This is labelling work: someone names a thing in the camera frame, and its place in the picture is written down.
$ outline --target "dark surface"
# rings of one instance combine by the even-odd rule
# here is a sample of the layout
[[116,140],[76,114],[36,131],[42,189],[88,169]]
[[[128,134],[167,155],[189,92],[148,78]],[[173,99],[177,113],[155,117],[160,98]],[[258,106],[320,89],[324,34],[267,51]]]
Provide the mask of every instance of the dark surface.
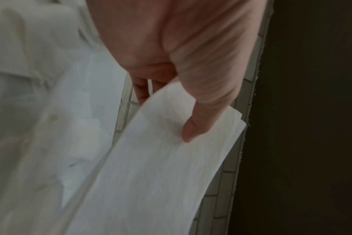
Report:
[[229,234],[352,234],[352,0],[275,0]]

